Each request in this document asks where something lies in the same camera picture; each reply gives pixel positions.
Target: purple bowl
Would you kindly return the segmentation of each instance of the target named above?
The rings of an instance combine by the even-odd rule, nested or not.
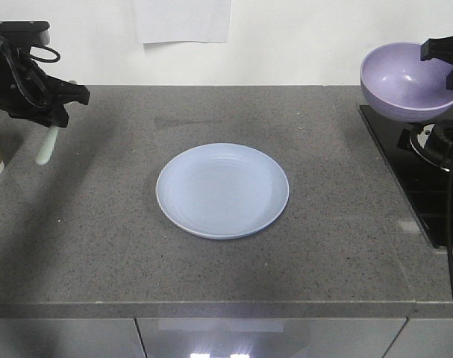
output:
[[[377,113],[400,122],[421,122],[453,105],[446,76],[453,66],[420,60],[420,44],[390,43],[376,48],[360,65],[360,87]]]

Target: cabinet door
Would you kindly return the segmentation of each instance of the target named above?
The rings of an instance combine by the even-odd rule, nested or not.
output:
[[[382,358],[404,323],[402,318],[138,320],[148,358]]]
[[[145,358],[133,319],[0,319],[0,358]]]
[[[411,319],[386,358],[453,358],[453,318]]]

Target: speckled stone countertop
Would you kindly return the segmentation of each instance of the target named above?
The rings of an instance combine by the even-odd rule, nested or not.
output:
[[[0,317],[445,317],[446,255],[415,224],[358,87],[92,86],[46,132],[0,112]],[[231,241],[161,212],[160,170],[197,145],[274,158],[289,203]]]

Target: white paper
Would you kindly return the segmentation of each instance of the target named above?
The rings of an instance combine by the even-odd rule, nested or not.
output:
[[[135,0],[142,43],[228,41],[231,0]]]

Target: black stove top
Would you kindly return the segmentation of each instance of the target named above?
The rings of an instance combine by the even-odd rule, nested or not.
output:
[[[360,110],[431,244],[435,248],[445,247],[449,174],[446,156],[440,161],[442,157],[436,154],[436,150],[453,140],[453,133],[449,130],[453,127],[453,122],[449,122],[453,121],[453,106],[436,119],[439,124],[449,124],[445,129],[441,125],[432,125],[434,121],[422,125],[393,121],[377,114],[370,106],[360,106]]]

